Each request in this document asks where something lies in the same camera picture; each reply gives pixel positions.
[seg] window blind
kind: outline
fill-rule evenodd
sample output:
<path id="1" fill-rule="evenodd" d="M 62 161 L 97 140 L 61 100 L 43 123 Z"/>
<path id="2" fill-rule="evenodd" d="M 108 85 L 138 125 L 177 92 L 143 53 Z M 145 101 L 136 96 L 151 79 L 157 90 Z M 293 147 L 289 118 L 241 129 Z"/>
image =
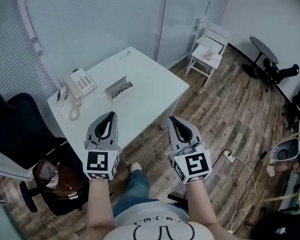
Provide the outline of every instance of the window blind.
<path id="1" fill-rule="evenodd" d="M 30 94 L 50 131 L 62 136 L 47 104 L 56 91 L 26 33 L 17 0 L 0 0 L 0 93 L 6 100 L 19 93 Z M 31 170 L 0 153 L 0 173 L 28 178 Z"/>
<path id="2" fill-rule="evenodd" d="M 25 0 L 43 52 L 58 79 L 133 46 L 158 51 L 165 0 Z"/>

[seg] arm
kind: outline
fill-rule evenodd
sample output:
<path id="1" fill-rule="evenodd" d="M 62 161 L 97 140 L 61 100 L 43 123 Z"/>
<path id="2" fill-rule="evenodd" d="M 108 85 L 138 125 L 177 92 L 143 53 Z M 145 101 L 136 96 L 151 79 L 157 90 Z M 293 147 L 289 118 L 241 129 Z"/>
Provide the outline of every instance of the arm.
<path id="1" fill-rule="evenodd" d="M 86 224 L 85 240 L 103 240 L 115 229 L 106 180 L 93 180 L 90 183 Z"/>
<path id="2" fill-rule="evenodd" d="M 238 240 L 227 232 L 217 220 L 202 180 L 185 185 L 189 207 L 189 220 L 207 227 L 215 240 Z"/>

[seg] foot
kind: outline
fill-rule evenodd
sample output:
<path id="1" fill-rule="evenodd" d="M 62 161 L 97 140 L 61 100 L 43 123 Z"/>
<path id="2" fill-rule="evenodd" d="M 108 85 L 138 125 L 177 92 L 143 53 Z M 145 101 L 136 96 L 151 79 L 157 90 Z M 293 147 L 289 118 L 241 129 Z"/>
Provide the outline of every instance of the foot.
<path id="1" fill-rule="evenodd" d="M 132 173 L 133 171 L 135 171 L 135 170 L 140 170 L 140 171 L 142 171 L 140 164 L 137 163 L 137 162 L 134 162 L 133 164 L 131 164 L 131 167 L 130 167 L 130 172 L 131 172 L 131 173 Z"/>
<path id="2" fill-rule="evenodd" d="M 268 172 L 269 176 L 272 178 L 275 176 L 275 167 L 274 166 L 271 166 L 271 165 L 268 165 L 266 167 L 266 171 Z"/>

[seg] white table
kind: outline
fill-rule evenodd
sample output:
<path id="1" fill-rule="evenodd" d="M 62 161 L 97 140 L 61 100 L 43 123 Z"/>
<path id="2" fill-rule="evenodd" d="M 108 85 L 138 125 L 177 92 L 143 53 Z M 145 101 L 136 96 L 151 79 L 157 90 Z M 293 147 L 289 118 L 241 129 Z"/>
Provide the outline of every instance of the white table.
<path id="1" fill-rule="evenodd" d="M 80 117 L 70 121 L 68 111 L 61 115 L 56 103 L 57 93 L 47 102 L 69 144 L 84 161 L 87 159 L 84 141 L 90 124 L 99 116 L 114 111 L 118 118 L 118 145 L 124 149 L 153 121 L 164 113 L 161 128 L 167 126 L 179 98 L 189 85 L 143 53 L 129 47 L 93 66 L 86 72 L 97 89 L 82 100 Z M 127 76 L 134 88 L 113 102 L 105 89 Z M 64 107 L 69 105 L 71 97 Z"/>

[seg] round black table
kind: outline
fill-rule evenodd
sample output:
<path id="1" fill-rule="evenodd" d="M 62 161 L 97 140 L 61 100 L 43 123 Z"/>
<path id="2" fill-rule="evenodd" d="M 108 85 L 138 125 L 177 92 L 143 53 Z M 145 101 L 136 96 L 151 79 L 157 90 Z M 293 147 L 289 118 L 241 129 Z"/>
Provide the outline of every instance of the round black table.
<path id="1" fill-rule="evenodd" d="M 255 59 L 255 61 L 251 65 L 242 64 L 243 71 L 252 78 L 257 78 L 255 67 L 257 66 L 257 61 L 260 59 L 262 55 L 266 56 L 272 63 L 278 64 L 279 61 L 274 55 L 274 53 L 266 46 L 263 42 L 261 42 L 259 39 L 255 38 L 254 36 L 250 36 L 251 42 L 254 44 L 254 46 L 260 51 L 258 57 Z"/>

